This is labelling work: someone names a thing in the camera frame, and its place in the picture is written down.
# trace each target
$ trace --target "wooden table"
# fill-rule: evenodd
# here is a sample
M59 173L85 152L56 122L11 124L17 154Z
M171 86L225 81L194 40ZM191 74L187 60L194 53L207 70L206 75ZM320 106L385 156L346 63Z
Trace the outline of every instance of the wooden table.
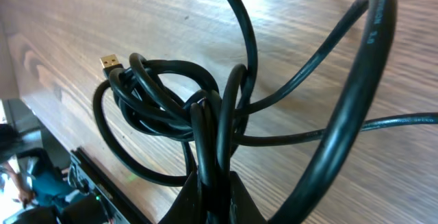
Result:
M259 46L252 100L284 84L354 0L243 0ZM438 110L438 0L399 0L396 39L368 118ZM0 0L1 20L24 102L68 149L82 146L150 219L158 222L180 188L132 175L102 141L91 108L104 80L99 58L130 53L205 67L221 92L246 62L242 34L225 0ZM251 115L247 134L273 136L325 127L361 38L361 19L292 94ZM198 89L173 75L184 98ZM181 147L134 131L110 95L105 111L123 146L162 173L184 173ZM341 174L308 223L438 222L438 129L397 127L361 134ZM262 214L272 216L299 180L318 142L238 149L240 174Z

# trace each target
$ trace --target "tangled cable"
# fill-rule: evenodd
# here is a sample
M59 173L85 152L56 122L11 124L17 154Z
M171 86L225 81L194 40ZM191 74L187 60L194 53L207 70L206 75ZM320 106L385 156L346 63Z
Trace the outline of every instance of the tangled cable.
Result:
M129 56L130 68L115 68L96 90L93 110L97 126L108 147L125 166L143 179L165 186L182 186L197 169L189 142L196 145L198 174L203 185L226 189L230 159L238 145L277 146L321 139L296 189L269 223L300 223L312 211L344 163L362 131L399 125L437 124L438 113L404 114L365 121L385 67L396 26L396 0L356 0L310 60L272 95L250 103L257 75L257 45L253 27L241 0L227 0L244 35L248 66L236 65L222 98L218 85L203 67L179 60L146 60ZM248 115L267 108L293 91L330 53L357 19L368 10L361 44L348 79L326 129L288 136L245 136ZM193 79L199 90L187 101L165 87L159 75L178 74ZM166 136L182 144L187 175L169 176L135 161L116 140L102 108L109 87L126 122L139 132ZM237 92L242 97L235 108Z

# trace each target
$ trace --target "usb connector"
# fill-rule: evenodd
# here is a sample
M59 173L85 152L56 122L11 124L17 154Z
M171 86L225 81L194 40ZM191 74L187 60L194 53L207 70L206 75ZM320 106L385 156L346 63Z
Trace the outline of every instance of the usb connector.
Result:
M107 55L101 58L101 64L103 66L103 74L108 78L109 73L116 68L123 68L123 65L117 60L116 55Z

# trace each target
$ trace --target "wooden surface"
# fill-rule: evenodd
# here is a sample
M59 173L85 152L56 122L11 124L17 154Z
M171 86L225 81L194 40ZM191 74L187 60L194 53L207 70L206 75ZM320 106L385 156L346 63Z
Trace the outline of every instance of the wooden surface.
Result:
M274 92L313 54L354 0L243 0L259 46L252 100ZM438 0L399 0L396 39L368 118L438 110ZM237 21L225 0L0 0L1 20L21 97L68 148L85 147L144 213L160 220L179 188L133 176L102 141L91 109L103 80L99 58L127 66L138 52L204 66L221 91L231 68L246 62ZM250 117L247 134L292 134L325 127L357 50L360 20L292 94ZM197 86L163 76L187 98ZM107 95L106 115L141 163L184 173L180 145L143 136L122 120ZM241 147L232 168L262 214L272 216L299 180L318 142ZM308 223L437 223L438 127L397 127L361 134Z

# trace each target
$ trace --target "hand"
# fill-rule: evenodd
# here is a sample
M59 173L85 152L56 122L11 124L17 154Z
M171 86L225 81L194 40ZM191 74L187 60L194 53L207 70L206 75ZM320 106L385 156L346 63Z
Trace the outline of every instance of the hand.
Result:
M18 199L23 203L23 208L35 198L35 193L31 190L20 190Z

